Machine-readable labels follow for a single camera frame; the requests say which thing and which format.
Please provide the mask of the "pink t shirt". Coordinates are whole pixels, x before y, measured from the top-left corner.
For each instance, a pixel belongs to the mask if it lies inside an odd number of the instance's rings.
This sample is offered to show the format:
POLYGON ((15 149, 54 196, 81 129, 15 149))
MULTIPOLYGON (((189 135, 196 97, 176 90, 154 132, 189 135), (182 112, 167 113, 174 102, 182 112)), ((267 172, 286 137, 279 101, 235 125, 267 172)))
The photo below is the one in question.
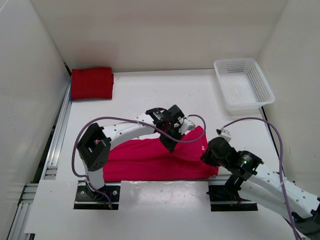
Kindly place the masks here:
POLYGON ((103 167, 103 180, 121 181, 173 181, 208 179, 218 174, 217 166, 201 161, 208 148, 206 136, 193 142, 203 133, 197 126, 183 137, 173 152, 169 152, 158 138, 134 139, 110 151, 103 167))

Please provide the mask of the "dark red t shirt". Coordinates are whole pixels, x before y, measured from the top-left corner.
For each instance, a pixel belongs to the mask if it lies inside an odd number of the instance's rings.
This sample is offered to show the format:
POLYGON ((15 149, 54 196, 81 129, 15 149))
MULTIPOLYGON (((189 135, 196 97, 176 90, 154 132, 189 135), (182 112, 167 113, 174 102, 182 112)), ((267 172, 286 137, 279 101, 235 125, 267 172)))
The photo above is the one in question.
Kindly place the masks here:
POLYGON ((111 67, 72 69, 72 101, 111 100, 114 74, 111 67))

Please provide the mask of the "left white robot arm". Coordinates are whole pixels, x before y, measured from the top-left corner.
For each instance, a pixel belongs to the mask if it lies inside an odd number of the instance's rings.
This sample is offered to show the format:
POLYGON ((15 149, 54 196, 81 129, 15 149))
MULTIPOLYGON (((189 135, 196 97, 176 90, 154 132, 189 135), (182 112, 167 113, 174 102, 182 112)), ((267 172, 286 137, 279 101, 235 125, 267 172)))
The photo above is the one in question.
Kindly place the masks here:
POLYGON ((169 109, 152 108, 134 119, 109 119, 120 123, 103 127, 93 122, 77 140, 76 149, 84 165, 86 184, 93 192, 101 192, 105 186, 103 167, 115 147, 138 137, 159 133, 160 142, 172 153, 185 133, 196 128, 177 105, 169 109))

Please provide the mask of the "blue t shirt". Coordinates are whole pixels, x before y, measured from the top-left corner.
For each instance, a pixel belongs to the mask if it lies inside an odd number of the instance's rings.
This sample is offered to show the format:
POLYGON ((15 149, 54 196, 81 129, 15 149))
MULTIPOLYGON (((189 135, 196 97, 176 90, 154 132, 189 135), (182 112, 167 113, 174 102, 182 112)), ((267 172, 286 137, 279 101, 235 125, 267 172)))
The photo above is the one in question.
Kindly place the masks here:
POLYGON ((71 93, 72 93, 72 77, 70 77, 69 79, 69 93, 68 93, 68 100, 69 102, 72 102, 72 97, 71 97, 71 93))

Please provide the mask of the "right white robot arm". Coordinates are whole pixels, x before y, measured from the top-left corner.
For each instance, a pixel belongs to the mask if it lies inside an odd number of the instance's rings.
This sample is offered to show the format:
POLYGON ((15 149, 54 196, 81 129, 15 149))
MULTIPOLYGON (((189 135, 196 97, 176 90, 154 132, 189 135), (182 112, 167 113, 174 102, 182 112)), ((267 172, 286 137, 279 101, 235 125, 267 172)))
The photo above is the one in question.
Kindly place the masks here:
POLYGON ((274 211, 293 221, 296 229, 309 238, 319 234, 320 198, 317 195, 271 170, 255 154, 236 150, 229 144, 231 135, 227 130, 216 132, 218 136, 208 142, 201 160, 230 172, 224 184, 228 196, 247 199, 274 211))

